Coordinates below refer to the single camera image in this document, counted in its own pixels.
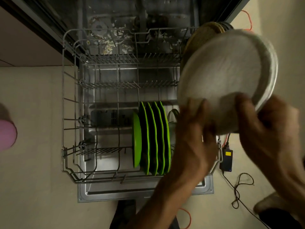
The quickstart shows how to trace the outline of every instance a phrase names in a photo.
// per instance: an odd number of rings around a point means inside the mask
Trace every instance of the lower dish rack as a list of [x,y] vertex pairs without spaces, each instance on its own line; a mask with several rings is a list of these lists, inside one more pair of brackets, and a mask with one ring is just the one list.
[[[62,67],[62,170],[80,184],[160,179],[133,168],[132,113],[141,101],[161,101],[167,113],[178,108],[181,52],[195,28],[107,29],[98,37],[93,30],[70,30],[63,40],[63,61],[69,51],[75,66],[73,73]],[[65,41],[71,31],[80,38],[73,45]],[[174,119],[169,122],[173,152]],[[219,153],[209,174],[222,161],[216,140]]]

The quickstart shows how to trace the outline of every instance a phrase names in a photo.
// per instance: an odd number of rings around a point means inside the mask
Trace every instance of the hand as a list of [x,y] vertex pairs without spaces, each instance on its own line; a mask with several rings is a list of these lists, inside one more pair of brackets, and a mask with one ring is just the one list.
[[195,116],[192,116],[190,111],[192,101],[190,99],[187,106],[180,107],[170,175],[191,183],[193,189],[212,168],[218,153],[218,146],[214,127],[207,122],[208,101],[202,101]]
[[277,192],[288,198],[293,194],[292,183],[304,175],[299,111],[276,96],[266,102],[259,114],[246,95],[239,94],[235,100],[243,149]]

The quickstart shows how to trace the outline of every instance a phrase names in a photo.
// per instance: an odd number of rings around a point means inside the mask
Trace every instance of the green plate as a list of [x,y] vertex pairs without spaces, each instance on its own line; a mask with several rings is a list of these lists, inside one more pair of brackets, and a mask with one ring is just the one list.
[[157,128],[157,142],[158,142],[158,174],[162,175],[164,173],[165,167],[165,144],[164,144],[164,129],[163,122],[161,117],[160,109],[157,106],[156,102],[152,104],[152,111],[155,117],[156,128]]
[[158,102],[158,107],[161,113],[161,119],[163,123],[163,136],[164,136],[164,173],[168,173],[170,171],[170,163],[171,163],[171,153],[170,153],[170,130],[168,126],[168,121],[166,117],[165,109],[161,103]]
[[139,115],[139,119],[140,119],[141,138],[142,138],[140,166],[143,168],[144,173],[146,175],[148,175],[149,163],[150,163],[149,130],[148,130],[148,121],[147,121],[146,110],[144,108],[143,102],[140,103],[138,115]]
[[132,124],[132,147],[133,147],[133,165],[137,167],[141,160],[141,150],[142,150],[142,135],[141,135],[141,125],[139,116],[133,112],[133,124]]
[[149,129],[149,171],[153,175],[157,174],[158,171],[158,142],[157,142],[157,127],[155,122],[155,117],[153,110],[149,103],[145,106],[147,120],[148,120],[148,129]]

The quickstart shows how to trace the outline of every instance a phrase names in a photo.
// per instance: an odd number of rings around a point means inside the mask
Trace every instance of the person's right hand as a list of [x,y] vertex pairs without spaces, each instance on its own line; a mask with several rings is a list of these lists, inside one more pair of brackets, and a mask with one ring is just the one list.
[[276,191],[288,198],[293,194],[291,183],[304,175],[299,111],[277,96],[271,96],[257,114],[245,94],[236,96],[235,107],[243,149]]

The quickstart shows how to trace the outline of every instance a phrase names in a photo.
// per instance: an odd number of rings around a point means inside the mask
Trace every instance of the pink bowl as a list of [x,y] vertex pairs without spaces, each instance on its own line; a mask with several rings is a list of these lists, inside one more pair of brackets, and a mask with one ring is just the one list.
[[0,151],[10,148],[16,141],[17,129],[13,123],[0,120]]

